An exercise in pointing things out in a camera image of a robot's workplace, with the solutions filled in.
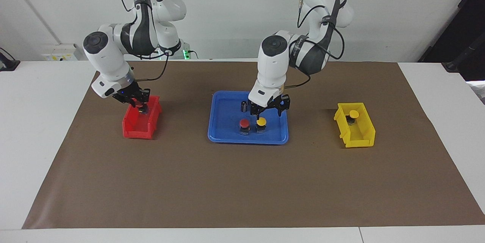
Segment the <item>red plastic bin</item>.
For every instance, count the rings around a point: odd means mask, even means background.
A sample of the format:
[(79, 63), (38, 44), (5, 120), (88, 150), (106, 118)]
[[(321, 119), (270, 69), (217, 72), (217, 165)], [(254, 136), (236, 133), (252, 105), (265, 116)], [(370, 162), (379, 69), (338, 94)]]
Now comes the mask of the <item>red plastic bin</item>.
[(137, 108), (128, 107), (122, 121), (123, 136), (127, 139), (151, 140), (158, 127), (162, 113), (159, 96), (150, 96), (149, 111), (142, 114)]

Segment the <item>black stand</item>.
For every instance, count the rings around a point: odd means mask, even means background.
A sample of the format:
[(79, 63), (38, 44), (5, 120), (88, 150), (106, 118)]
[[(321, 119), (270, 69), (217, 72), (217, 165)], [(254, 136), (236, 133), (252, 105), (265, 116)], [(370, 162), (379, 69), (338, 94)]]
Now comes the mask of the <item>black stand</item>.
[(442, 62), (441, 65), (445, 69), (445, 71), (449, 73), (459, 73), (459, 65), (461, 65), (464, 61), (471, 58), (475, 53), (477, 53), (478, 49), (485, 45), (484, 41), (474, 41), (471, 43), (466, 49), (463, 50), (454, 60), (450, 62)]

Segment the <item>yellow plastic bin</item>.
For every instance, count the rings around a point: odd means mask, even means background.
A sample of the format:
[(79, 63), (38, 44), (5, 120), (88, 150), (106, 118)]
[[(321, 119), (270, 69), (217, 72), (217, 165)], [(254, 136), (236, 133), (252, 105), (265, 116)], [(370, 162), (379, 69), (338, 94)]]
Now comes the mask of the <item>yellow plastic bin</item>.
[[(339, 129), (339, 138), (346, 148), (373, 147), (376, 129), (371, 117), (362, 102), (338, 103), (334, 121)], [(360, 114), (354, 124), (347, 124), (346, 115), (350, 110), (357, 110)]]

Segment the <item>brown table mat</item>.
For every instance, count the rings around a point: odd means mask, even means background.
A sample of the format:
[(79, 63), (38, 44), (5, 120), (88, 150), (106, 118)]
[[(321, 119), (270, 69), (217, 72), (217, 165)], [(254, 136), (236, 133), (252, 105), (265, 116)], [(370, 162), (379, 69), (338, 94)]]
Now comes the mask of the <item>brown table mat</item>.
[[(125, 139), (128, 108), (88, 89), (24, 229), (485, 224), (396, 63), (330, 62), (290, 90), (285, 145), (213, 143), (213, 94), (248, 90), (251, 62), (172, 62), (153, 140)], [(373, 147), (346, 148), (338, 103), (364, 103)]]

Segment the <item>black background panel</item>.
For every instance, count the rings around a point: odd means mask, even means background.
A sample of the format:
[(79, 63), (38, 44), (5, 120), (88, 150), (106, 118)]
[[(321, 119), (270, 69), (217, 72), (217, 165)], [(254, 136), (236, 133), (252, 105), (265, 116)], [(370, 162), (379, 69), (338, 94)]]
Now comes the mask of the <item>black background panel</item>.
[[(461, 0), (454, 18), (418, 62), (450, 62), (476, 40), (485, 40), (485, 0)], [(459, 69), (466, 81), (485, 80), (485, 45)]]

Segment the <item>black table clamp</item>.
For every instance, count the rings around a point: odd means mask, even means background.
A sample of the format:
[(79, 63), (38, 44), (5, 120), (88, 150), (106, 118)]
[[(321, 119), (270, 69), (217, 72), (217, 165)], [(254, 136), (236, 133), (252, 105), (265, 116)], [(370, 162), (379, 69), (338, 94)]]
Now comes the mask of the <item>black table clamp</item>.
[(17, 60), (7, 50), (0, 47), (0, 72), (14, 71), (20, 63), (20, 60)]

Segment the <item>grey patterned object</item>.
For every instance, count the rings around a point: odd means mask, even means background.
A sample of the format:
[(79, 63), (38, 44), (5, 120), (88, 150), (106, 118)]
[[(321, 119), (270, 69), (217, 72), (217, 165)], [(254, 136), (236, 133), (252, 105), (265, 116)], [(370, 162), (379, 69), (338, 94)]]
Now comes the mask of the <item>grey patterned object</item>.
[(468, 86), (474, 91), (476, 96), (485, 105), (485, 80), (466, 81)]

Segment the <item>white socket box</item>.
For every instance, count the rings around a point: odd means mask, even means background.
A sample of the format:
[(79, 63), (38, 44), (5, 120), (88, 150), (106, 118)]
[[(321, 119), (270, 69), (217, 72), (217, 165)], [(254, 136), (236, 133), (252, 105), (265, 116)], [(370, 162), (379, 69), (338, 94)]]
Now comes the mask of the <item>white socket box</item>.
[(41, 53), (45, 61), (71, 62), (86, 61), (87, 58), (80, 46), (75, 43), (62, 43), (58, 45), (47, 46)]

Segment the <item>blue plastic tray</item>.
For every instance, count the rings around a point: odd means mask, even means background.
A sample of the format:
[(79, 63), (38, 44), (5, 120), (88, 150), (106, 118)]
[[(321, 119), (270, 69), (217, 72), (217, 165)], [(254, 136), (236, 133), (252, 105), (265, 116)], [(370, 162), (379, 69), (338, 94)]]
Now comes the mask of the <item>blue plastic tray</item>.
[[(289, 140), (286, 112), (281, 116), (276, 109), (265, 110), (260, 117), (267, 120), (266, 129), (256, 132), (256, 117), (250, 111), (241, 112), (241, 102), (248, 100), (248, 91), (217, 91), (211, 102), (208, 138), (215, 143), (244, 143), (283, 145)], [(248, 135), (240, 133), (240, 120), (250, 122)]]

